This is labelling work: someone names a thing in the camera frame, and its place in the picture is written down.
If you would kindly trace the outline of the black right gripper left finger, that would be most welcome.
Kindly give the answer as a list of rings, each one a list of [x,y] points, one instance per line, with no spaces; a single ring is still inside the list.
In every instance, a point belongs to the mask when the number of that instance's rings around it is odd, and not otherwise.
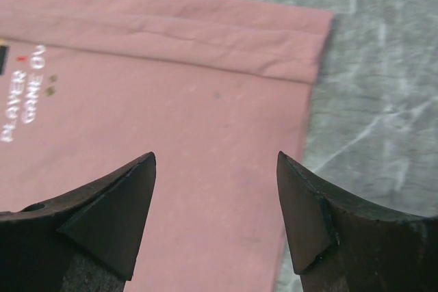
[[[122,291],[156,179],[151,152],[91,183],[1,214],[2,291]]]

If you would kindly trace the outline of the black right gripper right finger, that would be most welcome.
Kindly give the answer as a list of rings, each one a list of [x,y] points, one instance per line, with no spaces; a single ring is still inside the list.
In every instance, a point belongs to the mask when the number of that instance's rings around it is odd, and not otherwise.
[[[305,291],[436,291],[437,218],[364,200],[283,152],[277,185]]]

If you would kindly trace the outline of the pink t shirt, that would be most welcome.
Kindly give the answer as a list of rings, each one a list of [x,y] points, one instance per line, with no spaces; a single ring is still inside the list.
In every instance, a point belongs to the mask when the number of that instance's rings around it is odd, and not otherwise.
[[[299,157],[333,14],[251,0],[1,0],[1,208],[147,152],[128,291],[272,291],[279,151]]]

